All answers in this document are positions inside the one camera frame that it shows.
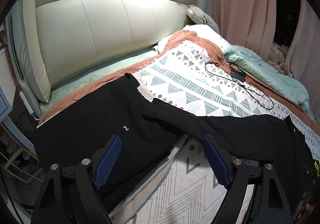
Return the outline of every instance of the plush toy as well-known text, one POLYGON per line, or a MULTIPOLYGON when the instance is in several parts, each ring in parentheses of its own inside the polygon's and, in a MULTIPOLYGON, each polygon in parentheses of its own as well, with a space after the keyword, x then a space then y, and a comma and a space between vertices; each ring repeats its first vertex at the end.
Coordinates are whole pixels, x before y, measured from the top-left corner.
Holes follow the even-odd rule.
POLYGON ((194 5, 189 6, 186 10, 187 15, 190 17, 192 21, 194 21, 197 25, 208 25, 212 28, 217 34, 220 34, 219 27, 216 22, 205 12, 203 12, 199 7, 194 5))

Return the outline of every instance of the patterned blanket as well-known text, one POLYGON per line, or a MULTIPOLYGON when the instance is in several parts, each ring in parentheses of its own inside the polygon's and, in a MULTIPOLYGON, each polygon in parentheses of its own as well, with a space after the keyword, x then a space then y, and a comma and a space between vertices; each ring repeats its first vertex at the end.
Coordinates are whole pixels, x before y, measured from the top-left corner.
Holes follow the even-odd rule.
MULTIPOLYGON (((249 95, 213 64, 206 65, 207 73, 205 64, 208 62, 205 49, 184 41, 139 73, 154 97, 197 116, 271 114, 284 119, 290 115, 294 125, 306 136, 313 156, 319 158, 319 137, 289 109, 243 83, 249 95)), ((257 165, 250 160, 245 163, 257 165)), ((191 139, 163 183, 129 223, 211 223, 225 192, 216 182, 201 143, 191 139)), ((237 223, 242 222, 251 195, 252 187, 248 186, 237 223)))

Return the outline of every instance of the silver screw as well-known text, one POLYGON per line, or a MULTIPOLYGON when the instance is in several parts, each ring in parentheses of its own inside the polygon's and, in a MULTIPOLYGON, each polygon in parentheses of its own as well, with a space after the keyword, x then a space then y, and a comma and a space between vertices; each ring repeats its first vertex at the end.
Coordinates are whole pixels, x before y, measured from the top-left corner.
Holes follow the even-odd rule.
POLYGON ((51 165, 50 169, 51 170, 56 170, 58 168, 58 165, 56 163, 54 163, 53 165, 51 165))
POLYGON ((268 170, 272 170, 273 169, 273 166, 270 164, 270 163, 266 163, 266 168, 268 170))
POLYGON ((88 159, 88 158, 82 160, 83 165, 87 165, 89 163, 90 163, 90 159, 88 159))
POLYGON ((242 161, 241 161, 240 159, 236 158, 236 159, 233 160, 233 163, 234 163, 235 165, 241 165, 241 164, 242 164, 242 161))

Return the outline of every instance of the black clothing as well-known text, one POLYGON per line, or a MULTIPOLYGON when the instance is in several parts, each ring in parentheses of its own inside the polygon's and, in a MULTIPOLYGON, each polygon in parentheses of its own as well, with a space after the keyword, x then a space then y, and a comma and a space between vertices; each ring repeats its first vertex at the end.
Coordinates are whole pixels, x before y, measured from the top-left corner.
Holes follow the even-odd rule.
POLYGON ((55 115, 36 129, 32 138, 47 172, 54 163, 66 167, 91 158, 112 135, 120 136, 121 152, 99 190, 107 211, 168 155, 180 134, 170 124, 142 117, 150 102, 139 93, 138 86, 131 74, 109 82, 55 115))
POLYGON ((198 139, 210 134, 221 148, 240 158, 271 163, 286 193, 291 212, 312 186, 312 154, 304 135, 293 125, 271 115, 239 117, 200 116, 159 99, 145 107, 144 116, 176 126, 198 139))

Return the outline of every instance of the blue textured pad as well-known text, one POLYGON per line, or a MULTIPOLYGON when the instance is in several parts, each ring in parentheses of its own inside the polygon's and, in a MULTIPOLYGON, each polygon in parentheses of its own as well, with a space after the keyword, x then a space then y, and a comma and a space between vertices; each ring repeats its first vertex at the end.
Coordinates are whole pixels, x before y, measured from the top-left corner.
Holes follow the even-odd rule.
POLYGON ((120 151, 121 139, 120 137, 116 137, 97 167, 96 177, 93 182, 96 190, 99 189, 101 185, 106 183, 120 151))
POLYGON ((231 181, 229 180, 228 168, 208 137, 203 139, 203 151, 208 159, 215 177, 217 178, 218 183, 224 187, 229 187, 231 181))

